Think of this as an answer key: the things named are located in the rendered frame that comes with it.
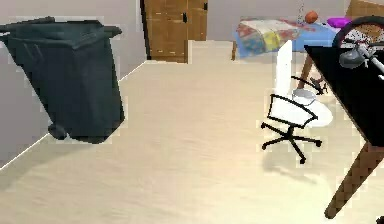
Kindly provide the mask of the brown wooden door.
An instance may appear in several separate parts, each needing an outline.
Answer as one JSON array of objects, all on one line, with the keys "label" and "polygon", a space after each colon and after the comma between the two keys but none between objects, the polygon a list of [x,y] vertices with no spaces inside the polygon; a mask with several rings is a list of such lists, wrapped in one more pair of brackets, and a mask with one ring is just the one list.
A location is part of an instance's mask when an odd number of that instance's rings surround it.
[{"label": "brown wooden door", "polygon": [[187,63],[188,41],[207,38],[204,3],[208,0],[140,0],[147,59]]}]

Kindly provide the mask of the white office chair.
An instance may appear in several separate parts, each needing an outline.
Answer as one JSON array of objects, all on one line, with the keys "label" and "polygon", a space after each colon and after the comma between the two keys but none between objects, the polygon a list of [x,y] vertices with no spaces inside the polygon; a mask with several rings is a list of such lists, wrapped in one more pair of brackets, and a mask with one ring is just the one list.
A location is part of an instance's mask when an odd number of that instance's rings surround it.
[{"label": "white office chair", "polygon": [[297,136],[294,134],[296,128],[305,127],[325,127],[332,120],[331,110],[317,100],[317,95],[305,88],[291,89],[291,81],[302,81],[315,88],[308,81],[292,74],[293,44],[291,40],[286,41],[277,51],[275,68],[275,86],[270,95],[270,104],[267,118],[288,126],[286,131],[282,131],[265,122],[261,123],[261,128],[268,128],[280,135],[279,138],[267,141],[262,144],[265,150],[269,145],[282,141],[289,141],[300,157],[299,163],[304,164],[306,157],[296,144],[296,141],[314,143],[317,147],[322,145],[319,139]]}]

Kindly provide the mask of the bed with colourful quilt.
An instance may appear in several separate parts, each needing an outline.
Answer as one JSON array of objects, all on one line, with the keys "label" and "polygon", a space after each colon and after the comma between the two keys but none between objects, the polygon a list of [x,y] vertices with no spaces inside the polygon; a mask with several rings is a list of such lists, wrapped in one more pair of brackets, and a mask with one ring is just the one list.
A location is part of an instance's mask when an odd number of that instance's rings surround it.
[{"label": "bed with colourful quilt", "polygon": [[243,18],[234,31],[231,59],[277,52],[286,42],[292,42],[294,52],[304,52],[304,46],[330,47],[339,28],[327,23],[298,23],[287,19]]}]

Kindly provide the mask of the dark grey wheeled bin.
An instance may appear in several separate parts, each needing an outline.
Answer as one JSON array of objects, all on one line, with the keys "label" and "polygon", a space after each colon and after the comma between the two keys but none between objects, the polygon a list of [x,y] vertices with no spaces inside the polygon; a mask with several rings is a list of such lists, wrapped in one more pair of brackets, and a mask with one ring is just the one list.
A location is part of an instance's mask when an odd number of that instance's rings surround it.
[{"label": "dark grey wheeled bin", "polygon": [[39,97],[54,138],[99,144],[124,121],[110,43],[121,33],[98,20],[51,16],[0,25],[0,42]]}]

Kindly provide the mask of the black desk with wooden legs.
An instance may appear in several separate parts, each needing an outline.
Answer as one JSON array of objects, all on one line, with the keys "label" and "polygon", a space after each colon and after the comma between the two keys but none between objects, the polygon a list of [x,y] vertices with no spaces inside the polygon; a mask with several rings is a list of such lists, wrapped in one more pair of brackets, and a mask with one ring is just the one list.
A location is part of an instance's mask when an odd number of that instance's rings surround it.
[{"label": "black desk with wooden legs", "polygon": [[365,140],[324,211],[326,218],[333,219],[384,160],[384,80],[373,64],[343,68],[339,56],[347,48],[305,45],[304,49]]}]

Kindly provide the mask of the purple pillow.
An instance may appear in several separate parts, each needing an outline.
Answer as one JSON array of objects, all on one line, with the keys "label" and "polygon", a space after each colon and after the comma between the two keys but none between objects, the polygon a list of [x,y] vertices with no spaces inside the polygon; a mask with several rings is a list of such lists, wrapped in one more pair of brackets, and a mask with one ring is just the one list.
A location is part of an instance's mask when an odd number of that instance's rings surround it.
[{"label": "purple pillow", "polygon": [[333,28],[343,28],[349,22],[350,19],[346,17],[330,17],[327,19],[327,23]]}]

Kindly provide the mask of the grey desk lamp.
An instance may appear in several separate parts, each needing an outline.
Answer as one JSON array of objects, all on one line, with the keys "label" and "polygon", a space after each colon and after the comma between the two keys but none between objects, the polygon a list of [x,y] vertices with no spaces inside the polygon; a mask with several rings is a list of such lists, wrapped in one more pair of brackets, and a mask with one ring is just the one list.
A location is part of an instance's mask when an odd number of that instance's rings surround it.
[{"label": "grey desk lamp", "polygon": [[377,46],[384,46],[384,43],[356,43],[351,50],[339,56],[339,64],[343,68],[355,69],[361,64],[368,67],[368,63],[372,62],[380,70],[378,78],[384,81],[384,64],[380,62],[375,55]]}]

